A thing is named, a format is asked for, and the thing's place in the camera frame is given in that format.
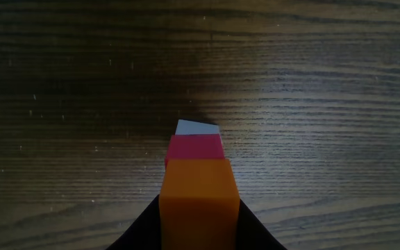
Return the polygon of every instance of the orange cube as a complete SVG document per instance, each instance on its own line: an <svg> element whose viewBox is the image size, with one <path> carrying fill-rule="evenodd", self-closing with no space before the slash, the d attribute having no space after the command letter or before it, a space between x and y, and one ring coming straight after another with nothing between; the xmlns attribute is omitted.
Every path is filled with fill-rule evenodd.
<svg viewBox="0 0 400 250"><path fill-rule="evenodd" d="M159 198L162 249L235 249L239 205L229 160L170 160Z"/></svg>

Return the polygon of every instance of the pink block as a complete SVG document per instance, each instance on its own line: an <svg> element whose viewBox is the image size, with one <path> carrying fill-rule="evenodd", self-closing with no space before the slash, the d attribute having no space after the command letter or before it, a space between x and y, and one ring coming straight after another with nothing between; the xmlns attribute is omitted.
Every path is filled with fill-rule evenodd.
<svg viewBox="0 0 400 250"><path fill-rule="evenodd" d="M165 158L170 159L224 159L222 139L215 135L173 135Z"/></svg>

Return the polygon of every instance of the block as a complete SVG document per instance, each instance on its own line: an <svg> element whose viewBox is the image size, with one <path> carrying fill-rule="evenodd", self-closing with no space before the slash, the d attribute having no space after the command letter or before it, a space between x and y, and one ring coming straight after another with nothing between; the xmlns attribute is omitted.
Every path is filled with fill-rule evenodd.
<svg viewBox="0 0 400 250"><path fill-rule="evenodd" d="M220 135L173 135L165 158L165 167L171 159L223 159Z"/></svg>
<svg viewBox="0 0 400 250"><path fill-rule="evenodd" d="M180 119L175 131L176 135L213 135L220 134L218 125L191 122Z"/></svg>
<svg viewBox="0 0 400 250"><path fill-rule="evenodd" d="M170 160L159 197L162 249L234 250L239 205L229 160Z"/></svg>

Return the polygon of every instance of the wooden table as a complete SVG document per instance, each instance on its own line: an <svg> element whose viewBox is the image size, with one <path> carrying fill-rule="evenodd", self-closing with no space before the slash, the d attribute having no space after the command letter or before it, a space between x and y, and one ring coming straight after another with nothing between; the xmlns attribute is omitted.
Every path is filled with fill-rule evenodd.
<svg viewBox="0 0 400 250"><path fill-rule="evenodd" d="M0 0L0 249L105 249L179 118L288 249L400 249L400 0Z"/></svg>

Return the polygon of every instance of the dark wood tabletop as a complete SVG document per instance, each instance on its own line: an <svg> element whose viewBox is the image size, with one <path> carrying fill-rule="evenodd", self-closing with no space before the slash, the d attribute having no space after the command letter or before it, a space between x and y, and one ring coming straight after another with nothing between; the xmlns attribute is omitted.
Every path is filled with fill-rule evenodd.
<svg viewBox="0 0 400 250"><path fill-rule="evenodd" d="M105 249L182 118L288 249L400 249L400 0L0 0L0 249Z"/></svg>

